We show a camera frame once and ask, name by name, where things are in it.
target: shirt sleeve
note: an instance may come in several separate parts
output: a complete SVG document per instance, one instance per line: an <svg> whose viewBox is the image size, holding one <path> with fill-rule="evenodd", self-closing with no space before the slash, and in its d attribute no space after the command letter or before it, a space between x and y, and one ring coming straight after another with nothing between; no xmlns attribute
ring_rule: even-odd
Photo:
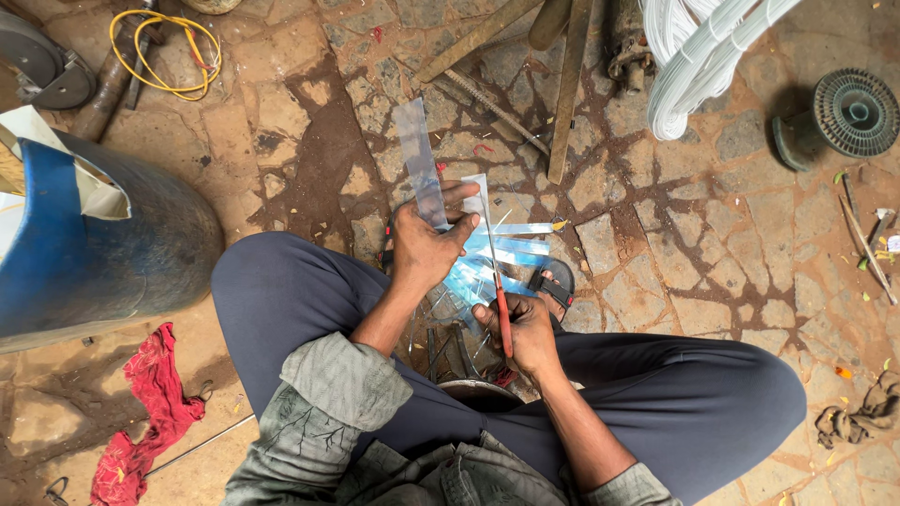
<svg viewBox="0 0 900 506"><path fill-rule="evenodd" d="M581 499L589 506L681 506L646 465L640 462Z"/></svg>
<svg viewBox="0 0 900 506"><path fill-rule="evenodd" d="M379 429L412 395L392 359L338 332L297 348L281 378L222 505L334 501L359 434Z"/></svg>

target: brown rag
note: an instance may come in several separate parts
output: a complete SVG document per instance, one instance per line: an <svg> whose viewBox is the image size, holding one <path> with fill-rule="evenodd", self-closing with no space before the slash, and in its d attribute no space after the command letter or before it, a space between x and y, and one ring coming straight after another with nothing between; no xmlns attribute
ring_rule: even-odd
<svg viewBox="0 0 900 506"><path fill-rule="evenodd" d="M837 406L829 406L815 421L815 427L819 429L819 443L832 449L835 438L858 445L863 439L872 438L870 430L892 429L898 419L900 375L885 371L868 390L862 407L855 413L848 414Z"/></svg>

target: white wire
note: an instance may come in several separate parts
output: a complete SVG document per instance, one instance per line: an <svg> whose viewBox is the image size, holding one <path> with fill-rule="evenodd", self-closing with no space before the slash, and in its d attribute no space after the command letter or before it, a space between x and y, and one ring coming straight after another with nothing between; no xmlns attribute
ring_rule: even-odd
<svg viewBox="0 0 900 506"><path fill-rule="evenodd" d="M763 0L743 22L758 0L643 0L644 32L661 69L647 106L653 135L681 137L688 115L728 89L743 52L799 1Z"/></svg>

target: hand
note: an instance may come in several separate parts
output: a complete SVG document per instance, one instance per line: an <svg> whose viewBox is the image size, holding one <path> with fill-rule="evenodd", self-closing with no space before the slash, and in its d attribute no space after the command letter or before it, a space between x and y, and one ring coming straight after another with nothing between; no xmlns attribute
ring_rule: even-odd
<svg viewBox="0 0 900 506"><path fill-rule="evenodd" d="M477 183L444 181L441 183L445 203L456 203L478 194ZM447 221L455 223L439 233L419 216L415 200L397 209L394 215L394 252L391 288L416 302L439 285L450 267L465 255L463 244L472 235L481 216L461 211L446 211Z"/></svg>
<svg viewBox="0 0 900 506"><path fill-rule="evenodd" d="M506 294L509 309L509 326L512 333L512 356L519 370L540 383L546 375L563 371L556 354L554 330L550 325L550 313L543 300L519 294ZM500 320L497 317L497 301L485 307L475 304L472 315L500 339Z"/></svg>

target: yellow cable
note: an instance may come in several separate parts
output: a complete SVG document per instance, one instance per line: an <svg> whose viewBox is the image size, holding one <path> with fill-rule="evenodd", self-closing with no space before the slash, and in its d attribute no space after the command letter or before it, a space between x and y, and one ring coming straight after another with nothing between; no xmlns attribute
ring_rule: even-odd
<svg viewBox="0 0 900 506"><path fill-rule="evenodd" d="M151 83L147 79L139 76L138 73L135 72L134 69L131 68L131 66L129 66L128 62L125 61L125 59L122 57L122 54L119 52L119 48L117 48L115 45L115 25L116 25L116 23L119 22L119 20L121 20L123 17L125 17L129 14L142 14L142 15L149 14L152 16L152 17L148 18L146 21L144 21L143 23L139 24L138 28L135 29L135 31L134 31L134 49L137 51L138 58L140 58L140 61L144 64L144 67L147 69L147 71L157 81L159 81L159 85L157 85L156 83ZM186 88L174 88L172 86L169 86L168 84L166 84L165 81L163 81L161 78L159 78L159 76L157 76L157 73L154 72L152 68L150 68L150 65L144 59L144 55L140 52L140 33L148 25L150 25L152 23L162 23L163 21L175 23L184 28L184 35L187 36L187 41L188 41L188 43L191 44L191 50L197 56L197 58L201 61L201 63L203 63L204 65L206 64L206 62L203 61L203 55L201 54L200 50L197 49L197 44L194 43L194 38L191 37L191 27L196 28L197 30L202 32L204 35L209 37L210 41L212 41L212 45L215 46L215 48L216 48L216 61L218 61L219 64L216 65L216 68L215 68L215 70L212 71L211 75L209 74L209 72L207 72L206 68L200 67L200 70L203 73L203 84L197 85L197 86L190 86L190 87L186 87ZM205 28L203 28L200 24L195 23L189 19L185 19L183 17L166 16L163 14L154 13L152 11L142 11L142 10L125 11L124 13L121 13L112 19L112 22L110 23L110 41L112 42L112 50L115 51L115 55L117 57L119 57L119 61L125 66L125 68L128 69L129 72L131 72L131 74L133 76L135 76L137 79L140 79L140 82L142 82L146 85L149 85L149 86L153 86L157 89L161 89L163 91L172 92L173 94L175 94L181 98L184 98L185 100L193 101L193 100L200 100L201 98L203 98L206 95L206 92L209 90L210 83L215 80L215 78L219 75L219 71L222 68L222 65L221 65L222 51L221 51L221 48L219 47L219 43L216 41L216 38L213 37L212 34L209 33L209 31L207 31ZM202 90L202 93L200 93L200 96L185 96L185 95L182 95L181 93L179 93L179 92L200 91L200 90Z"/></svg>

